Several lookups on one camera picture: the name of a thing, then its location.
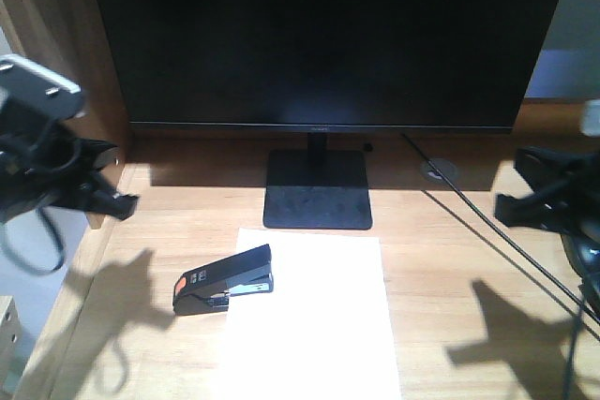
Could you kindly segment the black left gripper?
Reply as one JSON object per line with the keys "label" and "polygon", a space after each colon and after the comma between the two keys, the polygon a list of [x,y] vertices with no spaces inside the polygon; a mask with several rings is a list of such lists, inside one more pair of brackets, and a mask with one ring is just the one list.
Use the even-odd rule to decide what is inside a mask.
{"label": "black left gripper", "polygon": [[[84,109],[84,101],[59,100],[39,109],[17,99],[1,107],[1,223],[61,200],[86,172],[101,171],[118,157],[116,144],[83,139],[63,125]],[[87,189],[87,213],[118,220],[132,217],[140,197],[120,193],[94,172]]]}

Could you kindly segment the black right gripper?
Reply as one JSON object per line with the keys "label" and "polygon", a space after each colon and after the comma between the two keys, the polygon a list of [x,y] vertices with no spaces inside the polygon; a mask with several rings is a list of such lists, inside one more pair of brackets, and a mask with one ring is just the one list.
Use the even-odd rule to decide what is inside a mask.
{"label": "black right gripper", "polygon": [[599,240],[599,152],[523,147],[516,152],[514,169],[528,185],[547,186],[522,198],[497,194],[494,216],[506,227]]}

